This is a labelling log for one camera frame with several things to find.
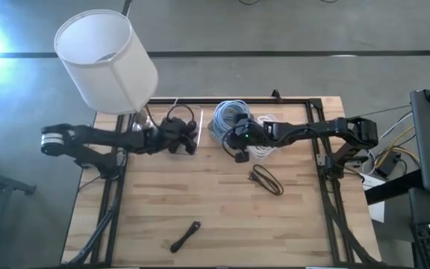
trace cable bundle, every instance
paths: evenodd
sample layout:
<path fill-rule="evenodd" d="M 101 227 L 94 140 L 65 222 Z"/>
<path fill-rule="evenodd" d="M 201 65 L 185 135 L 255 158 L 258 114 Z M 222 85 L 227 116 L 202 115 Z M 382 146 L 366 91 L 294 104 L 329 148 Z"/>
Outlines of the cable bundle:
<path fill-rule="evenodd" d="M 219 103 L 215 108 L 211 126 L 210 123 L 208 126 L 211 130 L 211 136 L 219 143 L 222 143 L 222 138 L 226 132 L 235 126 L 235 115 L 239 113 L 250 115 L 250 107 L 244 101 L 233 100 Z M 277 119 L 274 115 L 268 114 L 257 118 L 257 121 L 259 124 L 263 124 L 264 121 L 277 121 Z M 259 161 L 275 150 L 272 147 L 266 146 L 248 146 L 247 148 Z"/>

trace table leg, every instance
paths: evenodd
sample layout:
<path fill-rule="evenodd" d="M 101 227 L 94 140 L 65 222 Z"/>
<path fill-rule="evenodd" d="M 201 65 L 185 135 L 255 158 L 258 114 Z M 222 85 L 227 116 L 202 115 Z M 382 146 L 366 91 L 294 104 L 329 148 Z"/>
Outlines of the table leg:
<path fill-rule="evenodd" d="M 410 188 L 424 188 L 421 170 L 415 170 L 383 185 L 365 191 L 368 205 L 406 194 Z"/>

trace white lamp shade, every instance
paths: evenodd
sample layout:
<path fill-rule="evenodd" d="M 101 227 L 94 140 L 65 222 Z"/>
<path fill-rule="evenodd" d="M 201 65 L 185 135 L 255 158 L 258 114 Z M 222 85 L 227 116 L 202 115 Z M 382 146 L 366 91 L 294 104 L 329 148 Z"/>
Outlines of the white lamp shade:
<path fill-rule="evenodd" d="M 130 21 L 116 11 L 72 17 L 57 31 L 54 48 L 84 101 L 97 111 L 140 111 L 157 88 L 154 64 Z"/>

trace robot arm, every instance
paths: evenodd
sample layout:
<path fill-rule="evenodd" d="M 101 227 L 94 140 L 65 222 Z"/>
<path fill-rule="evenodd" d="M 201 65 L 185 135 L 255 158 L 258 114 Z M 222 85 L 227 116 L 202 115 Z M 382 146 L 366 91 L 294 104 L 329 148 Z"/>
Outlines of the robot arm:
<path fill-rule="evenodd" d="M 180 145 L 185 146 L 189 154 L 194 154 L 197 135 L 196 123 L 186 124 L 177 117 L 164 118 L 158 128 L 128 130 L 123 133 L 95 129 L 89 126 L 72 126 L 57 124 L 43 128 L 41 151 L 50 156 L 68 155 L 78 165 L 92 164 L 101 173 L 103 179 L 118 176 L 118 164 L 113 153 L 101 154 L 84 144 L 115 146 L 135 154 L 153 154 L 168 149 L 177 151 Z"/>
<path fill-rule="evenodd" d="M 376 123 L 364 118 L 337 118 L 318 123 L 292 125 L 290 123 L 265 122 L 260 125 L 246 114 L 237 115 L 237 125 L 228 133 L 228 145 L 240 150 L 235 154 L 236 162 L 249 160 L 247 146 L 282 147 L 298 140 L 340 137 L 346 143 L 335 153 L 325 157 L 325 171 L 328 176 L 343 178 L 346 162 L 362 149 L 372 149 L 378 145 Z"/>

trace lamp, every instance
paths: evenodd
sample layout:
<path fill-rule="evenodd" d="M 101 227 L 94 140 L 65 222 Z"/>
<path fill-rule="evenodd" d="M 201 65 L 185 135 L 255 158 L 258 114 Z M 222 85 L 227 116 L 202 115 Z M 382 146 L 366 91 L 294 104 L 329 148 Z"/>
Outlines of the lamp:
<path fill-rule="evenodd" d="M 84 101 L 106 114 L 140 112 L 158 85 L 154 64 L 131 22 L 112 10 L 89 10 L 65 22 L 57 56 Z"/>

